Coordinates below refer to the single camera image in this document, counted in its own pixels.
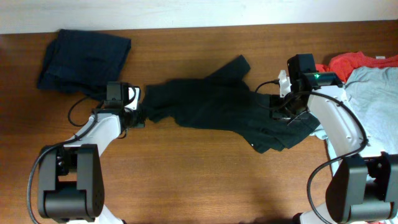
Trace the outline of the dark green t-shirt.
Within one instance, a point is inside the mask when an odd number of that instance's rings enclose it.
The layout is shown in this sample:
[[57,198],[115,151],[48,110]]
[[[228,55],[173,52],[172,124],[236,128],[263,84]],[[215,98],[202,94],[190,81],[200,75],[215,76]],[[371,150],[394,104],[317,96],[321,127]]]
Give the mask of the dark green t-shirt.
[[142,106],[147,118],[155,123],[173,117],[186,128],[232,131],[258,153],[290,149],[319,127],[312,115],[290,126],[286,121],[271,119],[265,109],[270,95],[251,91],[243,81],[250,69],[240,55],[202,79],[148,85]]

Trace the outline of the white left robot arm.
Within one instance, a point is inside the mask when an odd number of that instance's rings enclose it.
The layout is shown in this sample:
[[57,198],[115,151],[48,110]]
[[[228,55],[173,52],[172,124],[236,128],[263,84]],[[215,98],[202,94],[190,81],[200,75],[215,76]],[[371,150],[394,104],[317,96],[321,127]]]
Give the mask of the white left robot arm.
[[144,123],[140,109],[94,109],[73,137],[45,146],[32,168],[39,173],[39,215],[57,223],[124,223],[105,205],[100,157],[112,141]]

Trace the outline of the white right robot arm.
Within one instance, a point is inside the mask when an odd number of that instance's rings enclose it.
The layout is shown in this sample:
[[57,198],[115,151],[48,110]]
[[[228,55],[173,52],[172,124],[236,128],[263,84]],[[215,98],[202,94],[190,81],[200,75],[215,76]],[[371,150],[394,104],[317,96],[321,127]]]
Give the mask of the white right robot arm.
[[296,223],[395,223],[397,222],[397,156],[371,144],[371,136],[349,105],[343,83],[334,73],[281,71],[276,84],[278,110],[288,120],[299,116],[289,106],[313,114],[323,126],[334,153],[324,167],[337,165],[325,202],[299,213]]

